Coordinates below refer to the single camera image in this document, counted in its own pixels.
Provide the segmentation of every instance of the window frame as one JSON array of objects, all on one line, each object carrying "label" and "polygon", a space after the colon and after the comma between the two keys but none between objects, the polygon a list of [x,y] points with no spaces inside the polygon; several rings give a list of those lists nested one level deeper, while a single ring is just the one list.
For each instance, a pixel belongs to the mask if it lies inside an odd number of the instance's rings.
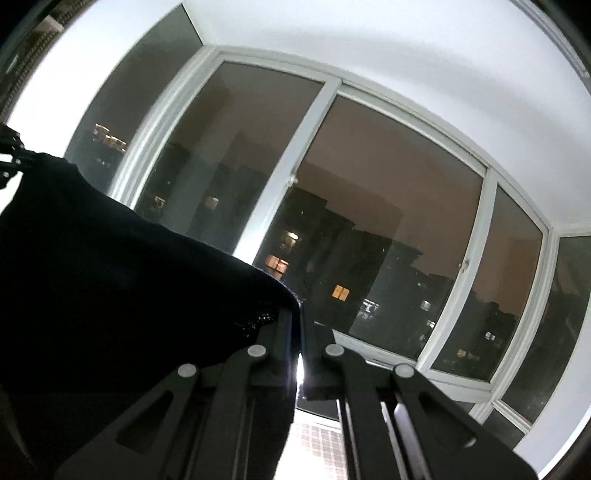
[{"label": "window frame", "polygon": [[[453,126],[411,100],[350,72],[301,57],[266,50],[205,45],[179,71],[150,109],[131,141],[109,188],[109,195],[132,209],[135,207],[172,131],[194,97],[224,61],[264,67],[324,82],[267,181],[242,232],[233,255],[243,261],[254,261],[277,209],[294,181],[294,173],[337,95],[361,103],[413,129],[484,178],[464,267],[454,282],[446,306],[418,361],[414,362],[344,333],[335,332],[335,340],[359,352],[365,359],[386,367],[401,362],[415,366],[453,400],[475,403],[470,415],[481,423],[493,409],[511,416],[508,413],[511,409],[505,408],[500,398],[519,370],[539,325],[554,273],[557,241],[556,245],[552,242],[554,237],[550,224],[535,203],[493,158]],[[543,241],[521,321],[491,382],[484,382],[438,372],[432,370],[431,365],[449,337],[476,277],[492,220],[497,185],[540,228]],[[514,424],[518,421],[515,418],[512,420]]]}]

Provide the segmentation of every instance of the black metal bracket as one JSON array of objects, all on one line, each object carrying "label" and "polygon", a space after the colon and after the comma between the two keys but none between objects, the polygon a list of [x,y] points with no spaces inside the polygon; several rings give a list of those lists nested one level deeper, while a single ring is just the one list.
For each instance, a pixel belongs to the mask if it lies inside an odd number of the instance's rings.
[{"label": "black metal bracket", "polygon": [[[223,365],[171,373],[58,470],[56,480],[236,480],[249,476],[257,401],[292,398],[302,352],[311,400],[339,403],[350,480],[535,480],[520,457],[483,429],[411,365],[374,367],[335,344],[332,330],[283,310],[257,344]],[[182,369],[191,375],[184,378]],[[169,396],[149,447],[123,432]]]},{"label": "black metal bracket", "polygon": [[0,161],[0,190],[18,172],[31,168],[39,154],[25,150],[20,134],[4,124],[0,124],[0,154],[9,155],[11,161]]}]

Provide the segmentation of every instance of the black cloth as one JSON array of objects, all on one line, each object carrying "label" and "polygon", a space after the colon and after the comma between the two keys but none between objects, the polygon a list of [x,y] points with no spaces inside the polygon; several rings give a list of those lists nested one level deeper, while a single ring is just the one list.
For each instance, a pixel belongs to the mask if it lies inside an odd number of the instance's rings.
[{"label": "black cloth", "polygon": [[49,155],[0,216],[0,294],[0,384],[47,476],[178,365],[224,361],[280,307],[299,315],[266,273],[143,220]]}]

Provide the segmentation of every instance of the window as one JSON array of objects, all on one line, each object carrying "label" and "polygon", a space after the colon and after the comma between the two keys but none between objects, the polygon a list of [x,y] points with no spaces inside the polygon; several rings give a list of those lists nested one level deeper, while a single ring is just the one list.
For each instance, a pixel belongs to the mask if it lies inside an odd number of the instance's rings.
[{"label": "window", "polygon": [[333,292],[333,297],[336,299],[339,299],[341,301],[347,300],[348,295],[349,295],[349,289],[341,287],[340,285],[337,285],[335,287],[334,292]]},{"label": "window", "polygon": [[[416,359],[464,257],[481,187],[431,140],[337,97],[255,265],[285,259],[281,281],[315,321]],[[288,248],[286,232],[298,237]]]},{"label": "window", "polygon": [[472,291],[433,368],[491,379],[530,295],[541,243],[542,232],[498,187]]},{"label": "window", "polygon": [[[65,155],[93,187],[106,193],[144,116],[201,46],[185,10],[178,6],[140,39],[107,78]],[[100,39],[95,54],[100,54]]]},{"label": "window", "polygon": [[232,253],[321,86],[275,70],[223,63],[176,126],[137,212]]},{"label": "window", "polygon": [[482,424],[489,432],[513,449],[524,437],[524,433],[507,420],[501,413],[493,410],[486,421]]},{"label": "window", "polygon": [[561,238],[540,326],[503,401],[535,422],[569,362],[591,293],[591,237]]},{"label": "window", "polygon": [[265,261],[265,264],[268,267],[267,271],[277,280],[281,279],[287,270],[287,266],[289,265],[289,263],[287,263],[285,260],[282,260],[275,255],[269,255]]}]

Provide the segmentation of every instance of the ceiling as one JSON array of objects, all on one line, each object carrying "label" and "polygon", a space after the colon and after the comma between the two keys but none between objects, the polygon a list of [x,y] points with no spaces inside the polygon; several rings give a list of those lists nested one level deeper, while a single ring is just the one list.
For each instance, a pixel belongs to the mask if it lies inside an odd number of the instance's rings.
[{"label": "ceiling", "polygon": [[183,4],[205,44],[295,54],[409,98],[477,143],[553,226],[591,225],[591,96],[509,0]]}]

